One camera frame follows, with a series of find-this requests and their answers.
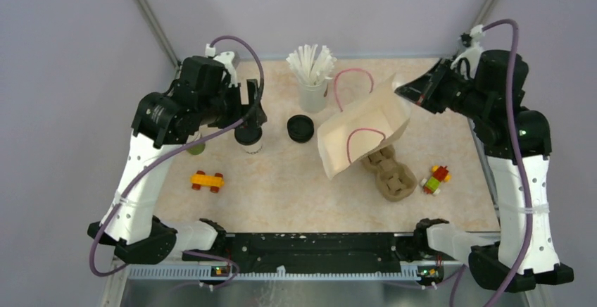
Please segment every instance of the clear cup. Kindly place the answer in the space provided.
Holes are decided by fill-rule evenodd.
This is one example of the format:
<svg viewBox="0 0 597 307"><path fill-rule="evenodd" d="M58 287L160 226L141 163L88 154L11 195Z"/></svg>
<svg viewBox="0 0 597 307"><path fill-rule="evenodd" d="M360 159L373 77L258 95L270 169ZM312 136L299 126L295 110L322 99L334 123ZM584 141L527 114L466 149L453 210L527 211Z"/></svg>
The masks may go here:
<svg viewBox="0 0 597 307"><path fill-rule="evenodd" d="M303 111L318 113L327 104L327 80L319 85L306 85L298 82L299 103Z"/></svg>

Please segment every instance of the small jar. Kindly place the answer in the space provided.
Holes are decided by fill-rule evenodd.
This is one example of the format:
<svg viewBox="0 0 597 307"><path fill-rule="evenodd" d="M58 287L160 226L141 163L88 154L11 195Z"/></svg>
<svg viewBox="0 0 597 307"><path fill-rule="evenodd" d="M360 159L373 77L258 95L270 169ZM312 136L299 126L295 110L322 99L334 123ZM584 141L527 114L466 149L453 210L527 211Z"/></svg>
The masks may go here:
<svg viewBox="0 0 597 307"><path fill-rule="evenodd" d="M234 138L248 154L256 154L261 151L261 148L263 147L261 136L263 136L261 127L256 129L250 127L237 127L234 129Z"/></svg>

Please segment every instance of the brown paper bag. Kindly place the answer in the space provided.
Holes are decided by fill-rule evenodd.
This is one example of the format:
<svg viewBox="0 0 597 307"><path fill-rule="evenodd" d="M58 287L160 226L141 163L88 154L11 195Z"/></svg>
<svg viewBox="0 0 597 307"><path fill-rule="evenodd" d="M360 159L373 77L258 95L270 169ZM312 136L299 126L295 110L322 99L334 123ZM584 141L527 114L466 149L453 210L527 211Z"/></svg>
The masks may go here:
<svg viewBox="0 0 597 307"><path fill-rule="evenodd" d="M319 126L319 155L329 179L402 136L410 120L410 103L394 93L395 88L402 84L405 84L404 79L393 74L365 98L347 105L343 112ZM363 128L377 132L354 132ZM346 143L351 134L347 151Z"/></svg>

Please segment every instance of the black lid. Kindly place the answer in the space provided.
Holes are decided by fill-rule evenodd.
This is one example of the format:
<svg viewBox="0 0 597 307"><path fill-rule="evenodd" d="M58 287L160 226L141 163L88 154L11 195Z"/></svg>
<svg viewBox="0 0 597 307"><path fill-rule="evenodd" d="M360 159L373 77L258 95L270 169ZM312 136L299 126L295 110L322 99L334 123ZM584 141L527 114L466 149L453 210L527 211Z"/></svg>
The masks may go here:
<svg viewBox="0 0 597 307"><path fill-rule="evenodd" d="M294 115L288 119L286 124L290 139L297 143L306 143L313 137L315 127L313 121L306 115Z"/></svg>
<svg viewBox="0 0 597 307"><path fill-rule="evenodd" d="M244 146L250 146L259 142L262 134L263 130L261 127L257 127L256 129L250 127L237 127L234 129L234 138L239 144Z"/></svg>

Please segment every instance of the table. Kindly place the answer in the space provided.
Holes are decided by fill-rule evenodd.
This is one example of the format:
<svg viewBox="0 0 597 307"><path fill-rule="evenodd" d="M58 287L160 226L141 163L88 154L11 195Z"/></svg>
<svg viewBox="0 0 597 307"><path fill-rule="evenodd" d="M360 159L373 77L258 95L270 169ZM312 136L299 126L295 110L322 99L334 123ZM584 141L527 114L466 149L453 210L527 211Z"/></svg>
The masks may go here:
<svg viewBox="0 0 597 307"><path fill-rule="evenodd" d="M413 80L436 59L338 60L345 68L369 70L376 82L394 72ZM228 232L412 232L422 218L443 218L468 231L498 231L498 221L465 117L446 111L441 115L413 106L410 124L394 143L396 159L420 180L433 165L447 165L452 179L437 196L417 189L392 203L375 188L374 175L360 163L328 180L318 154L316 136L297 144L287 134L286 122L303 113L299 91L286 61L266 61L263 108L263 150L249 155L234 140L233 132L207 143L198 156L181 153L172 162L155 214L165 221L207 218ZM242 62L239 78L257 78L253 62ZM363 73L346 73L339 94L347 104L369 90ZM317 128L338 112L332 93L324 111L308 114ZM201 129L208 134L216 129ZM207 188L191 189L197 170L222 173L226 184L219 194Z"/></svg>

